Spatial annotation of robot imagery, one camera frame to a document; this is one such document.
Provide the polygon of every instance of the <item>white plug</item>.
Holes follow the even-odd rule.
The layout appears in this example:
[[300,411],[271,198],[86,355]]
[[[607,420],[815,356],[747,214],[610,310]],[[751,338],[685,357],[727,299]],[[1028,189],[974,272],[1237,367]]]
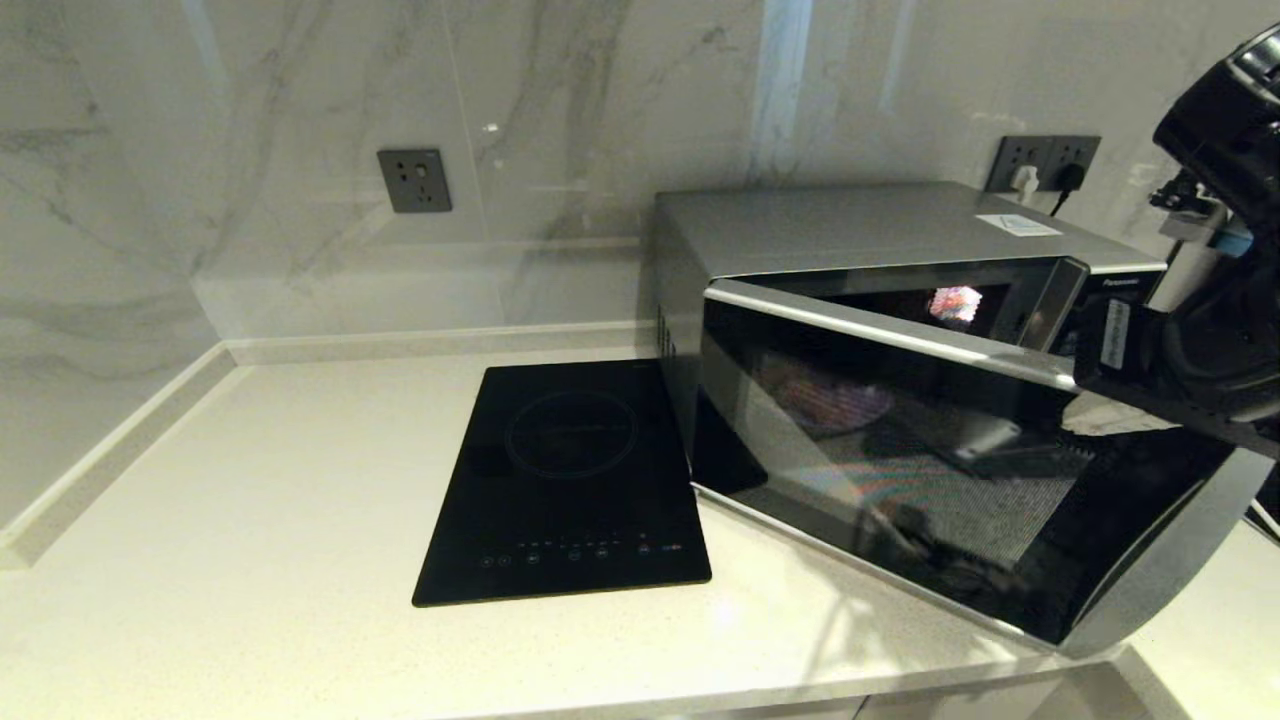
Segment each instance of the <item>white plug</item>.
[[1032,196],[1039,190],[1039,177],[1036,165],[1021,165],[1014,173],[1014,182],[1009,183],[1018,191],[1018,202],[1030,205]]

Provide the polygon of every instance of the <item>white countertop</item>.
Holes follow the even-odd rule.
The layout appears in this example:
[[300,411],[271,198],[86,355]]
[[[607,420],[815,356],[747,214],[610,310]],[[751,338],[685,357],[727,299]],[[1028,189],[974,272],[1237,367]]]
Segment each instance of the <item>white countertop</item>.
[[[0,716],[636,717],[1068,665],[705,502],[708,584],[412,607],[484,368],[631,354],[236,370],[33,569],[0,574]],[[1240,533],[1137,643],[1196,717],[1280,707],[1280,671],[1245,682],[1240,715],[1197,684],[1239,671],[1236,642],[1275,669],[1277,620],[1238,633],[1280,579],[1240,559],[1280,552]],[[1221,598],[1231,618],[1169,639]]]

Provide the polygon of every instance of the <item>electrical socket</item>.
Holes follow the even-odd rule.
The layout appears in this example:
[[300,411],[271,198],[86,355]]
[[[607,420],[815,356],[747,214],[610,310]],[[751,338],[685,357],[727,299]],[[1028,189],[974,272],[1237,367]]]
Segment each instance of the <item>electrical socket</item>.
[[1014,188],[1014,174],[1023,165],[1033,165],[1039,179],[1041,192],[1057,192],[1062,186],[1057,174],[1070,164],[1078,163],[1088,173],[1093,156],[1102,138],[1082,135],[1010,135],[1000,141],[996,160],[991,164],[986,192],[1018,192]]
[[1039,188],[1046,192],[1061,191],[1062,186],[1059,183],[1057,176],[1062,168],[1073,163],[1084,168],[1084,174],[1088,177],[1089,165],[1093,164],[1093,156],[1097,155],[1101,143],[1102,138],[1096,135],[1056,136],[1048,150],[1048,159],[1039,170]]
[[1005,136],[1000,141],[996,161],[991,164],[991,174],[987,177],[987,187],[983,190],[986,192],[1018,192],[1014,187],[1014,173],[1023,165],[1036,167],[1041,190],[1043,190],[1044,174],[1042,170],[1052,146],[1053,137],[1047,135]]
[[397,213],[448,213],[453,209],[439,150],[379,150],[378,164]]

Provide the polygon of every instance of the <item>plug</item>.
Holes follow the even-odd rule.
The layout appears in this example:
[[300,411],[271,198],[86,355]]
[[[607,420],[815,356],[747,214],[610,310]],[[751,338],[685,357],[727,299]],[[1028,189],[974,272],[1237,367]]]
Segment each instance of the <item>plug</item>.
[[1066,199],[1071,196],[1073,192],[1080,190],[1084,184],[1084,165],[1079,163],[1068,163],[1062,165],[1062,169],[1057,172],[1057,186],[1062,188],[1062,193],[1057,196],[1057,205],[1053,205],[1053,211],[1050,215],[1057,215],[1057,211],[1062,209],[1062,204]]
[[1030,202],[1036,190],[1039,188],[1039,177],[1036,165],[1021,165],[1014,172],[1014,179],[1009,183],[1018,191],[1018,202],[1027,205]]

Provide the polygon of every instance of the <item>label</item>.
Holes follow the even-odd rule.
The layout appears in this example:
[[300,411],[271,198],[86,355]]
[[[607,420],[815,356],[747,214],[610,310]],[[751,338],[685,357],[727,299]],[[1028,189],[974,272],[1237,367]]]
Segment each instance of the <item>label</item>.
[[1119,300],[1107,301],[1107,327],[1102,333],[1103,365],[1116,370],[1124,368],[1124,346],[1129,338],[1129,304]]
[[974,215],[974,218],[978,218],[984,223],[991,223],[1009,234],[1015,234],[1018,237],[1062,234],[1046,224],[1037,223],[1036,220],[1021,215]]

